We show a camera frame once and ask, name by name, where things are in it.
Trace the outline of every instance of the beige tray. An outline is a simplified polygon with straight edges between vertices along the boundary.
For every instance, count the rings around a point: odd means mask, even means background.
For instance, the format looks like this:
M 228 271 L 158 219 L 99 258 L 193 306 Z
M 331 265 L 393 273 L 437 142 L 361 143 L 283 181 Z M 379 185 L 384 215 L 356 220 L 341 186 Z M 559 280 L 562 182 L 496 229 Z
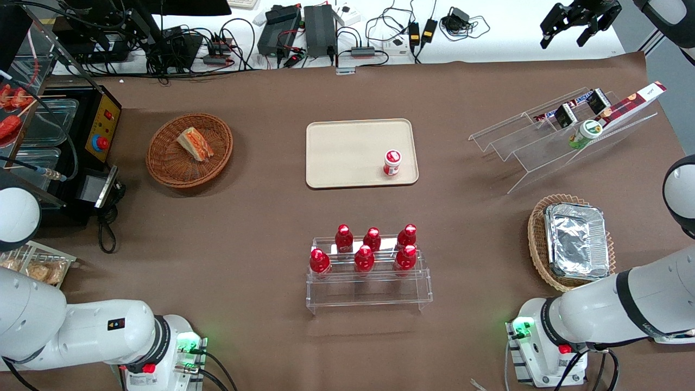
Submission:
M 383 171 L 388 150 L 399 150 L 403 158 L 392 177 Z M 311 188 L 413 184 L 418 176 L 408 120 L 314 122 L 306 127 L 306 183 Z

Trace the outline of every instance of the keyboard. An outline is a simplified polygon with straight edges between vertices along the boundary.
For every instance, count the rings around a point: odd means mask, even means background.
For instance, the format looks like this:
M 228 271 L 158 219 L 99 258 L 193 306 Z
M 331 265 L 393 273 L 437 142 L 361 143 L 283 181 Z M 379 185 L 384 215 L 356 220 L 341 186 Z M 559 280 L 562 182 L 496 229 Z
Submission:
M 258 0 L 227 0 L 227 4 L 234 8 L 253 8 Z

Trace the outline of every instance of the brown tablecloth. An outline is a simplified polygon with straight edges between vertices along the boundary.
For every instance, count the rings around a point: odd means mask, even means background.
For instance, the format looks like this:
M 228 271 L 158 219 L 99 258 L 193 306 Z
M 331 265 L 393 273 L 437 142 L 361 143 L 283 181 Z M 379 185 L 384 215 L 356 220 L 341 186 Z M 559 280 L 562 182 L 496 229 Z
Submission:
M 542 197 L 570 193 L 600 207 L 618 270 L 689 245 L 661 198 L 683 153 L 659 116 L 613 147 L 511 195 L 506 164 L 468 137 L 583 86 L 625 97 L 647 84 L 644 58 L 601 61 L 405 65 L 249 72 L 208 81 L 104 82 L 126 110 L 110 161 L 128 186 L 113 229 L 119 251 L 80 232 L 42 231 L 44 244 L 84 259 L 63 290 L 69 302 L 132 298 L 180 314 L 210 337 L 210 351 L 240 391 L 503 389 L 504 322 L 534 297 L 557 295 L 530 261 L 526 223 Z M 199 189 L 174 191 L 145 168 L 152 134 L 205 111 L 227 121 L 234 153 Z M 407 118 L 420 168 L 413 186 L 314 191 L 304 182 L 304 132 L 314 121 Z M 434 302 L 320 312 L 304 306 L 312 237 L 376 225 L 418 226 Z M 622 390 L 692 388 L 690 347 L 638 342 L 618 348 Z M 595 357 L 591 357 L 593 380 Z M 210 368 L 221 374 L 211 365 Z M 515 390 L 529 390 L 510 382 Z M 611 371 L 605 374 L 610 379 Z M 39 389 L 117 390 L 103 364 L 26 373 Z M 0 389 L 21 385 L 0 375 Z M 214 390 L 206 383 L 207 390 Z M 576 390 L 590 389 L 590 385 Z

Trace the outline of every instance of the foil lid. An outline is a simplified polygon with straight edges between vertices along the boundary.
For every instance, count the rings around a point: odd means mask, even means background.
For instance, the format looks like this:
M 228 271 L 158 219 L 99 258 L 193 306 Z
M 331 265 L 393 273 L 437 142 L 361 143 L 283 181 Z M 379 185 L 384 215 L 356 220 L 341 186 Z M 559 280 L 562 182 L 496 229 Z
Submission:
M 546 208 L 550 270 L 559 277 L 600 280 L 610 274 L 600 209 L 561 202 Z

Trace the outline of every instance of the wicker basket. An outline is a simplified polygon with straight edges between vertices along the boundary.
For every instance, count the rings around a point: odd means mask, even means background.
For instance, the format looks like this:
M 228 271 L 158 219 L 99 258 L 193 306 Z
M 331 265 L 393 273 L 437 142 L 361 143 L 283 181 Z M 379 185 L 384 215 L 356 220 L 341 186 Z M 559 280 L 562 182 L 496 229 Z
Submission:
M 548 241 L 546 240 L 546 220 L 544 212 L 546 207 L 559 202 L 570 202 L 573 204 L 589 205 L 588 202 L 568 194 L 554 194 L 541 200 L 528 219 L 528 247 L 531 250 L 533 266 L 536 267 L 541 277 L 553 288 L 567 292 L 570 289 L 588 284 L 591 281 L 577 280 L 575 278 L 558 277 L 551 270 L 548 263 Z M 613 239 L 610 233 L 606 232 L 606 244 L 608 246 L 608 260 L 610 273 L 615 273 L 615 251 L 613 251 Z
M 196 161 L 176 141 L 179 134 L 194 127 L 215 153 L 207 161 Z M 196 113 L 174 118 L 152 136 L 145 163 L 149 174 L 159 183 L 178 189 L 197 186 L 216 177 L 231 156 L 231 130 L 214 115 Z

